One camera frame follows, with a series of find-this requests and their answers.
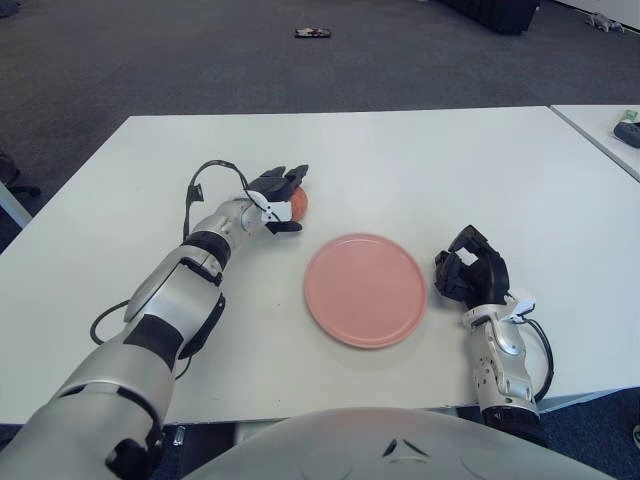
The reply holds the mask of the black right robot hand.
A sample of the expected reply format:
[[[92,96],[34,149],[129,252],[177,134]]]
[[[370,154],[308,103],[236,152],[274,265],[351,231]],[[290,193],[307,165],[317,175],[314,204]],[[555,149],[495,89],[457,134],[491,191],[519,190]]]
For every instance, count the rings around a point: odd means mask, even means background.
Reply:
[[[434,261],[435,286],[442,296],[468,309],[506,304],[510,289],[506,263],[473,225],[465,227]]]

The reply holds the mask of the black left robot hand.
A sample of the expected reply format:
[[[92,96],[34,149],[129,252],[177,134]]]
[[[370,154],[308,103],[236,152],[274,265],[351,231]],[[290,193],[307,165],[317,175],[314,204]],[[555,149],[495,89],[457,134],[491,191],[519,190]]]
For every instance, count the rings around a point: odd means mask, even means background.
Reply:
[[[280,166],[266,171],[248,185],[249,198],[258,205],[261,221],[272,234],[303,229],[301,220],[309,200],[302,181],[307,172],[307,165],[290,170]]]

